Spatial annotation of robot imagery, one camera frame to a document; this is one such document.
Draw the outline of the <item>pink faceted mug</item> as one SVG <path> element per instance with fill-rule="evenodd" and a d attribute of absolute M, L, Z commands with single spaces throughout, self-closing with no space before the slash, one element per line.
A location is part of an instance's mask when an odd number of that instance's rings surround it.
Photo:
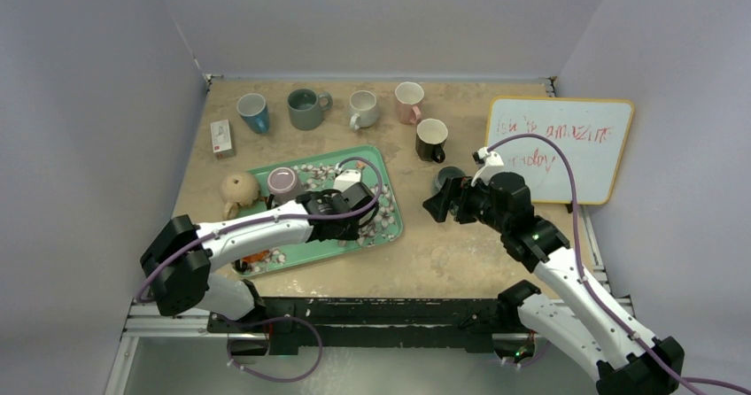
<path fill-rule="evenodd" d="M 394 90 L 396 113 L 403 124 L 418 124 L 422 120 L 423 87 L 412 81 L 401 82 Z"/>

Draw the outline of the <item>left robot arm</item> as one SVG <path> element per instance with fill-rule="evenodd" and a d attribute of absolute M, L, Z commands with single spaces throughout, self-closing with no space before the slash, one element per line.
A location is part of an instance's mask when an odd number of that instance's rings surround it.
<path fill-rule="evenodd" d="M 163 316 L 191 308 L 216 312 L 243 332 L 264 320 L 260 297 L 249 283 L 234 283 L 217 270 L 249 255 L 286 245 L 355 240 L 360 220 L 376 209 L 380 190 L 356 182 L 343 191 L 307 191 L 263 213 L 195 224 L 171 219 L 140 258 L 145 274 L 139 302 L 153 302 Z"/>

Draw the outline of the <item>orange mug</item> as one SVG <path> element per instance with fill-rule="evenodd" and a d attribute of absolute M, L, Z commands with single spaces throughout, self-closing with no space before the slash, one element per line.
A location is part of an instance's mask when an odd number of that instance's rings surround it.
<path fill-rule="evenodd" d="M 270 255 L 269 251 L 257 252 L 252 255 L 244 257 L 244 261 L 247 263 L 262 262 L 266 260 Z"/>

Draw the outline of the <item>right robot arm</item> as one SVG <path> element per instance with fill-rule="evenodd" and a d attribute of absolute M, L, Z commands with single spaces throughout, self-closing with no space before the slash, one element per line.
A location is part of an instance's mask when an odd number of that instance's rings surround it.
<path fill-rule="evenodd" d="M 628 314 L 593 275 L 580 267 L 569 240 L 534 212 L 519 174 L 488 182 L 468 176 L 446 181 L 422 204 L 434 221 L 451 214 L 460 224 L 481 222 L 499 232 L 506 252 L 552 289 L 562 312 L 528 281 L 499 295 L 497 317 L 506 329 L 533 330 L 566 353 L 595 382 L 599 394 L 671 394 L 685 352 Z"/>

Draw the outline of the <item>blue textured mug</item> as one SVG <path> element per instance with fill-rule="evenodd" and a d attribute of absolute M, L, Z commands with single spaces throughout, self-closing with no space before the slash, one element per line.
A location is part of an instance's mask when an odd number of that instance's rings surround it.
<path fill-rule="evenodd" d="M 255 134 L 264 135 L 270 129 L 269 112 L 266 99 L 258 93 L 249 93 L 242 96 L 236 110 L 244 123 Z"/>

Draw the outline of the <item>white speckled round mug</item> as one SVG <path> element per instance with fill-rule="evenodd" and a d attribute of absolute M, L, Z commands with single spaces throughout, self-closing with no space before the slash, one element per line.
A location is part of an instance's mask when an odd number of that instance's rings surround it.
<path fill-rule="evenodd" d="M 367 90 L 352 93 L 349 98 L 349 115 L 349 128 L 352 131 L 372 127 L 380 116 L 376 95 Z"/>

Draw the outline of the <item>grey flat-bottom mug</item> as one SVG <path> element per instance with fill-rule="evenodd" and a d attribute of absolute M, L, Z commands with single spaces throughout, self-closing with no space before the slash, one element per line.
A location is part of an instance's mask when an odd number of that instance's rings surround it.
<path fill-rule="evenodd" d="M 331 109 L 333 98 L 328 92 L 317 94 L 311 89 L 296 89 L 287 97 L 291 125 L 298 130 L 313 130 L 324 121 L 324 113 Z"/>

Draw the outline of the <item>black mug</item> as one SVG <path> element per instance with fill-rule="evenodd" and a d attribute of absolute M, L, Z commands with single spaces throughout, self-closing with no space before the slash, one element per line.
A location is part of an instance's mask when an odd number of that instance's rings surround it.
<path fill-rule="evenodd" d="M 415 133 L 415 151 L 419 159 L 442 164 L 445 161 L 444 146 L 448 135 L 448 128 L 442 120 L 422 120 Z"/>

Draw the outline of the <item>grey-blue speckled round mug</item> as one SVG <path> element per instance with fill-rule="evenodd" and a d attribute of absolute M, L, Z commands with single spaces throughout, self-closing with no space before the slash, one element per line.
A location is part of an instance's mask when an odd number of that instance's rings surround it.
<path fill-rule="evenodd" d="M 433 182 L 430 186 L 431 194 L 432 195 L 438 194 L 438 192 L 442 189 L 442 187 L 448 180 L 451 180 L 457 177 L 463 177 L 465 175 L 466 173 L 458 167 L 453 167 L 453 166 L 443 167 L 437 172 L 437 174 L 433 178 Z"/>

